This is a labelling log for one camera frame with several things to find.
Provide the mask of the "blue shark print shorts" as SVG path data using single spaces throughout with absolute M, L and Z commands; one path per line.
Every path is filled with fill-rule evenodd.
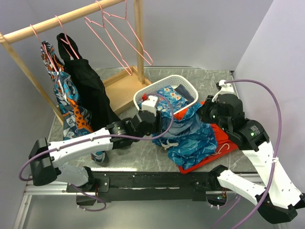
M 197 165 L 218 146 L 213 128 L 197 114 L 201 107 L 201 103 L 195 103 L 175 114 L 169 131 L 152 141 L 164 148 L 168 158 L 183 169 Z

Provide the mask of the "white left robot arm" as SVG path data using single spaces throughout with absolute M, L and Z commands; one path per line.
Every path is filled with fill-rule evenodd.
M 140 110 L 133 118 L 114 122 L 94 133 L 79 138 L 48 143 L 38 139 L 29 155 L 32 181 L 35 186 L 44 186 L 53 181 L 72 183 L 88 192 L 95 180 L 89 167 L 74 167 L 69 161 L 100 151 L 109 151 L 130 146 L 143 140 L 145 135 L 161 132 L 161 112 Z

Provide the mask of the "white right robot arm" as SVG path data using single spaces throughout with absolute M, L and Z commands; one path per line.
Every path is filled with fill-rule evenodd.
M 256 120 L 245 117 L 242 101 L 234 94 L 208 96 L 198 111 L 201 121 L 223 130 L 238 149 L 251 161 L 263 185 L 257 185 L 219 165 L 209 172 L 207 186 L 235 191 L 258 207 L 269 223 L 292 221 L 297 210 L 304 208 L 305 195 L 295 187 L 278 158 L 269 136 Z

